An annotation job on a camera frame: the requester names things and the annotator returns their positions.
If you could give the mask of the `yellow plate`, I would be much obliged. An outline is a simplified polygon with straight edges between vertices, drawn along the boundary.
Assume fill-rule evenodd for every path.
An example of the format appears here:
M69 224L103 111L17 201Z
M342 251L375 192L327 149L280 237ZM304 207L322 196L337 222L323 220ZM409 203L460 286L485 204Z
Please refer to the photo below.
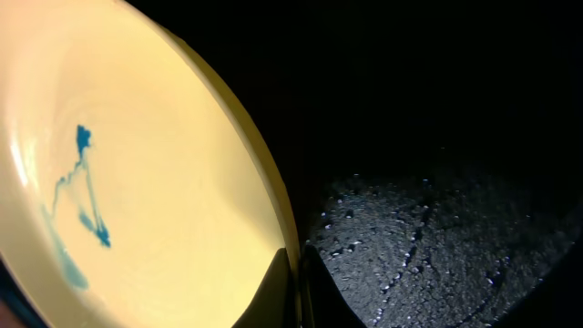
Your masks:
M1 260L49 327L233 327L299 242L250 115L124 1L1 4Z

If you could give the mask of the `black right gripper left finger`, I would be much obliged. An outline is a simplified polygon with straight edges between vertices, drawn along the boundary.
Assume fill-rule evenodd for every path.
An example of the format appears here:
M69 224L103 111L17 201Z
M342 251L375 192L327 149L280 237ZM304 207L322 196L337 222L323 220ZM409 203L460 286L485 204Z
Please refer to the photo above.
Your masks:
M233 328L295 328L295 285L287 251L276 251L245 312Z

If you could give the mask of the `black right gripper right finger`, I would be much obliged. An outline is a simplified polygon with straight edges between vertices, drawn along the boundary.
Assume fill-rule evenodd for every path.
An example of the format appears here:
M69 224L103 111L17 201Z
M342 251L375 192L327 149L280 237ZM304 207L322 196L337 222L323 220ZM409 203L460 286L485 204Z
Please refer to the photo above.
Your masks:
M303 328L365 328L311 245L302 252L300 282Z

